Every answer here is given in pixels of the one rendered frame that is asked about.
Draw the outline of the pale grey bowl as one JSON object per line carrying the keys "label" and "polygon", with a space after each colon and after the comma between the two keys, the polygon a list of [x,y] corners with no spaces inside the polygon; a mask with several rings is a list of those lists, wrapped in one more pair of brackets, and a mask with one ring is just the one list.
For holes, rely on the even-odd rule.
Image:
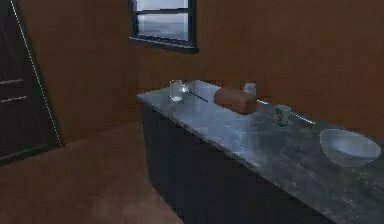
{"label": "pale grey bowl", "polygon": [[370,138],[343,129],[324,129],[319,134],[326,157],[343,167],[360,167],[375,161],[381,147]]}

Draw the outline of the long thin dark utensil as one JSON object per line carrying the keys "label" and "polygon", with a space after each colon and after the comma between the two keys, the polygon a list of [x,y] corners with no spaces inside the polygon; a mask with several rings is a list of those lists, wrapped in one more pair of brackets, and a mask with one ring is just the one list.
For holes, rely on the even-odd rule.
{"label": "long thin dark utensil", "polygon": [[201,99],[201,100],[203,100],[205,102],[209,102],[208,100],[204,99],[203,97],[201,97],[201,96],[199,96],[199,95],[197,95],[197,94],[195,94],[195,93],[193,93],[193,92],[191,92],[189,90],[187,92],[188,92],[188,94],[191,94],[191,95],[193,95],[193,96],[195,96],[195,97],[197,97],[197,98],[199,98],[199,99]]}

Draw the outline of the clear drinking glass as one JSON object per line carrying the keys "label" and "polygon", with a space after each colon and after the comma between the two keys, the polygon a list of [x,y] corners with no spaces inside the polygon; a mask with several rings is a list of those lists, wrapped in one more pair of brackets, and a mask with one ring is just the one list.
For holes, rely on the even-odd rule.
{"label": "clear drinking glass", "polygon": [[183,83],[181,80],[170,81],[170,98],[173,102],[183,99]]}

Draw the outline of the brown bread loaf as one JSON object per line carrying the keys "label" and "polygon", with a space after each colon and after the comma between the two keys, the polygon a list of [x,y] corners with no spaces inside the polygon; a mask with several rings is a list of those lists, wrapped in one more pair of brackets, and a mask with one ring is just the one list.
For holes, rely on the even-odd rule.
{"label": "brown bread loaf", "polygon": [[214,94],[214,103],[242,115],[249,115],[256,111],[257,98],[231,87],[222,87]]}

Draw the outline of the dark kitchen counter marble top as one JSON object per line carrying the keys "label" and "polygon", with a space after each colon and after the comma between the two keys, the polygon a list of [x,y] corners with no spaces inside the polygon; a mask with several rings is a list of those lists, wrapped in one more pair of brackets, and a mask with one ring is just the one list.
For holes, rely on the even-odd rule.
{"label": "dark kitchen counter marble top", "polygon": [[169,88],[138,95],[149,180],[183,224],[384,224],[382,153],[360,167],[330,161],[319,134],[330,123],[273,105],[240,115],[216,105],[200,80],[173,102]]}

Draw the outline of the white green printed mug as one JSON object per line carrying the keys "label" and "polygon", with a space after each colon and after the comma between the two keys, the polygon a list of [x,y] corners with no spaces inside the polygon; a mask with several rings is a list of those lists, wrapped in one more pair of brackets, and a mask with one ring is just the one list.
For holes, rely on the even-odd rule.
{"label": "white green printed mug", "polygon": [[286,127],[289,123],[291,108],[287,105],[276,105],[274,107],[273,123],[278,127]]}

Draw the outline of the dark framed window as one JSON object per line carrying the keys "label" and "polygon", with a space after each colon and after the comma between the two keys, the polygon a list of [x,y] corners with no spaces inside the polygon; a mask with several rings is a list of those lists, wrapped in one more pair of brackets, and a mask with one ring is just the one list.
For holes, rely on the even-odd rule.
{"label": "dark framed window", "polygon": [[129,0],[129,39],[152,46],[195,53],[197,0]]}

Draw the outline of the long thin silver utensil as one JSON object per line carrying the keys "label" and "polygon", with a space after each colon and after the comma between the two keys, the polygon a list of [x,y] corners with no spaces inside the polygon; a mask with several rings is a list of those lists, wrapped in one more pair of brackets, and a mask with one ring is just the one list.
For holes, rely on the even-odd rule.
{"label": "long thin silver utensil", "polygon": [[[273,104],[273,103],[270,103],[270,102],[267,102],[267,101],[263,101],[263,100],[260,100],[260,99],[257,99],[257,102],[258,102],[258,103],[261,103],[261,104],[264,104],[264,105],[275,105],[275,104]],[[310,123],[310,124],[316,124],[316,121],[314,121],[314,120],[310,120],[309,118],[306,118],[306,117],[304,117],[303,115],[301,115],[301,114],[299,114],[299,113],[296,113],[296,112],[291,111],[290,114],[291,114],[291,116],[295,116],[295,117],[297,117],[298,119],[301,119],[301,120],[303,120],[303,121],[305,121],[305,122],[307,122],[307,123]]]}

